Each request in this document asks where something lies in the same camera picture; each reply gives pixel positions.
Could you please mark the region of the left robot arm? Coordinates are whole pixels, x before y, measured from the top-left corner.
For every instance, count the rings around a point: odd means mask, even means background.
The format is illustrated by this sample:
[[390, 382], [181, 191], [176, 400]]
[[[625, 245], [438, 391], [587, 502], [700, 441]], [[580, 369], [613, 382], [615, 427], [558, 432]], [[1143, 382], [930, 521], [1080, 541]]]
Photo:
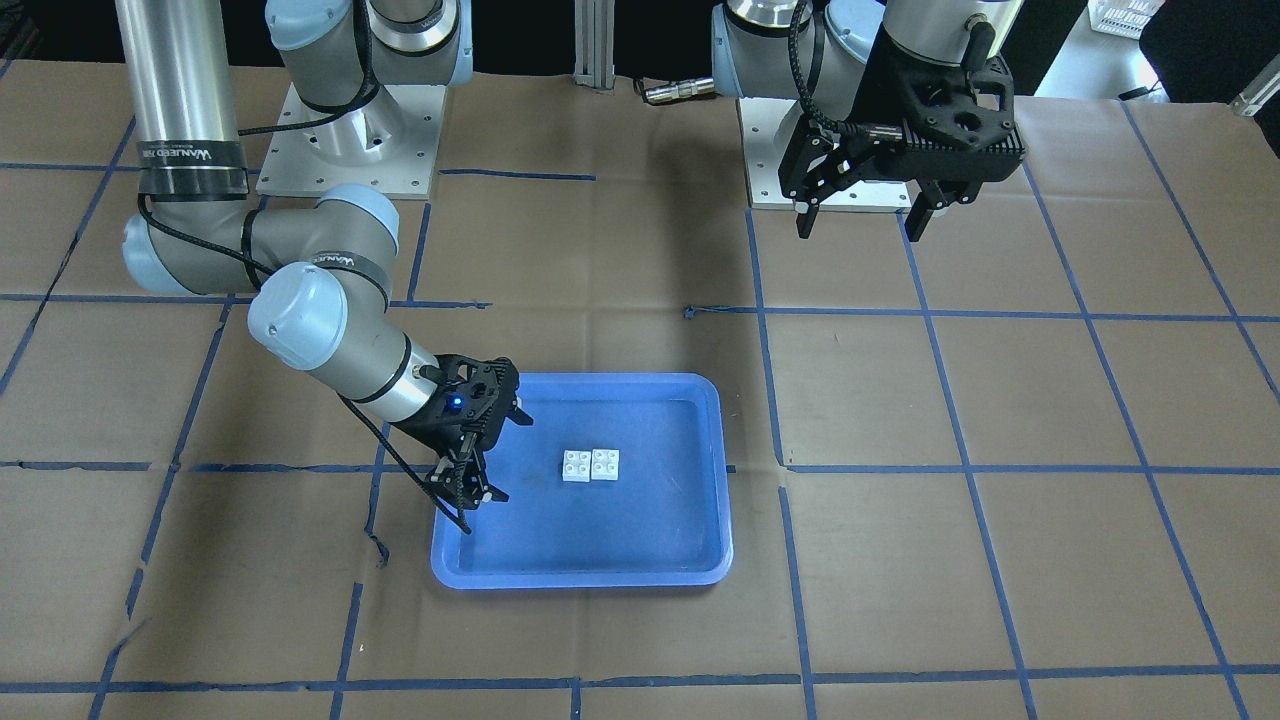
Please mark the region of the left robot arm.
[[918, 241], [932, 217], [1006, 181], [1027, 147], [1001, 46], [1018, 1], [723, 1], [712, 78], [732, 97], [788, 100], [774, 176], [808, 238], [858, 182], [913, 182]]

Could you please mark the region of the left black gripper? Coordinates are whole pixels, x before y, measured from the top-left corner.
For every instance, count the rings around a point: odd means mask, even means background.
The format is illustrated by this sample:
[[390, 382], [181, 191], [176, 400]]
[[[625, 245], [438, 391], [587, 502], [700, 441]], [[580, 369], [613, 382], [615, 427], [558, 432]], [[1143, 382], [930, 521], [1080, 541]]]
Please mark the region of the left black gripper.
[[817, 120], [799, 120], [778, 167], [786, 199], [795, 201], [797, 237], [809, 240], [820, 204], [856, 182], [919, 183], [904, 222], [919, 242], [931, 219], [950, 205], [948, 192], [986, 182], [986, 155], [928, 140], [905, 123], [869, 126], [868, 137], [844, 137]]

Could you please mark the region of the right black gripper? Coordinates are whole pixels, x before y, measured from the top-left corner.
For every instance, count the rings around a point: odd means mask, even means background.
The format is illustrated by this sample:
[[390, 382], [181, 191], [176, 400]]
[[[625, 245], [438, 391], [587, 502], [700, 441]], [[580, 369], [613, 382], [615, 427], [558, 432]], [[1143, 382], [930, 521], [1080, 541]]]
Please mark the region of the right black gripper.
[[509, 496], [488, 479], [484, 454], [497, 445], [504, 421], [517, 427], [534, 423], [517, 398], [518, 370], [507, 357], [479, 361], [445, 354], [438, 361], [436, 366], [413, 368], [412, 378], [429, 380], [435, 389], [396, 428], [439, 456], [425, 480], [429, 491], [454, 491], [457, 509], [506, 503]]

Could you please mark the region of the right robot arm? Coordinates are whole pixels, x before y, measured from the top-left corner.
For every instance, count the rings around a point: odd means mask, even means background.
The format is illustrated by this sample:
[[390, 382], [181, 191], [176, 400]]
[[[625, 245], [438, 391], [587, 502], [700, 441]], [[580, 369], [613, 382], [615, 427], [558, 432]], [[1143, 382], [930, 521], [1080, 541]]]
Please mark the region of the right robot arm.
[[507, 357], [434, 355], [388, 318], [399, 215], [366, 184], [311, 208], [256, 208], [215, 1], [119, 1], [140, 160], [122, 254], [155, 293], [247, 293], [251, 336], [325, 384], [371, 432], [379, 421], [436, 454], [416, 486], [447, 515], [504, 502], [484, 455], [529, 425]]

